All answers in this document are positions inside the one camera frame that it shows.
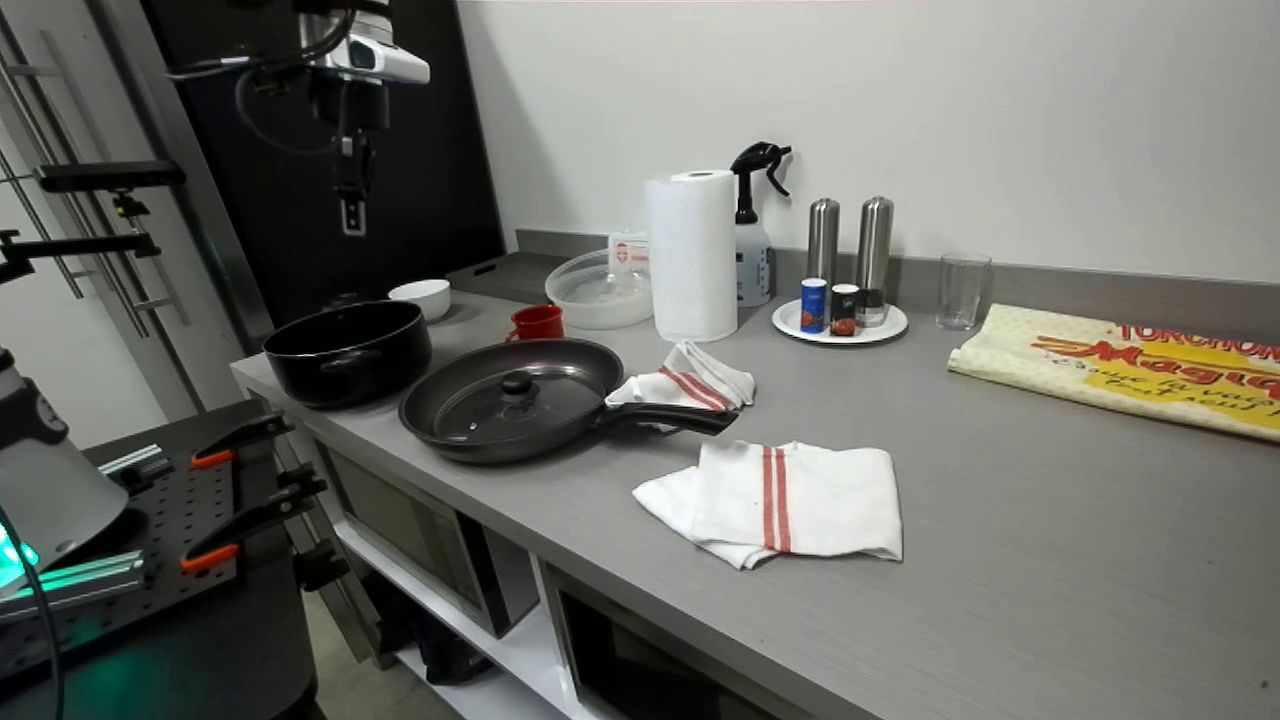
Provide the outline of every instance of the white dish towel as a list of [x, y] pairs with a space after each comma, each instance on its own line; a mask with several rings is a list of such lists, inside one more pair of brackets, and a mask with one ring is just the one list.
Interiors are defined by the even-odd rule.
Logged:
[[608, 410], [620, 403], [679, 403], [710, 413], [738, 413], [757, 399], [757, 377], [720, 366], [696, 343], [673, 343], [669, 362], [658, 374], [629, 377], [615, 393], [603, 398]]
[[906, 555], [895, 476], [881, 449], [710, 441], [696, 470], [642, 484], [636, 499], [745, 574], [785, 552]]

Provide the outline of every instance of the kitchen counter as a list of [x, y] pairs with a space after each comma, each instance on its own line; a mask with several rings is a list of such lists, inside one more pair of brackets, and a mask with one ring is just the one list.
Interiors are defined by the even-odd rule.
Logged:
[[[461, 296], [437, 362], [506, 336], [508, 300]], [[600, 331], [629, 374], [669, 343]], [[769, 311], [710, 343], [762, 379], [723, 437], [887, 449], [906, 565], [696, 552], [633, 488], [702, 437], [624, 437], [517, 470], [461, 470], [398, 399], [302, 413], [265, 358], [248, 393], [315, 441], [418, 484], [636, 618], [817, 718], [1280, 718], [1280, 449], [947, 377], [955, 331], [914, 318], [881, 347], [812, 347]]]

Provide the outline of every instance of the black frying pan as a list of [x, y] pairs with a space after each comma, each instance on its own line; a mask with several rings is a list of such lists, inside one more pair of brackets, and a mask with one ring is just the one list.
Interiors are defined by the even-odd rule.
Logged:
[[517, 463], [633, 422], [696, 431], [738, 422], [669, 403], [603, 410], [620, 383], [624, 366], [600, 343], [495, 343], [423, 377], [402, 403], [402, 426], [456, 463]]

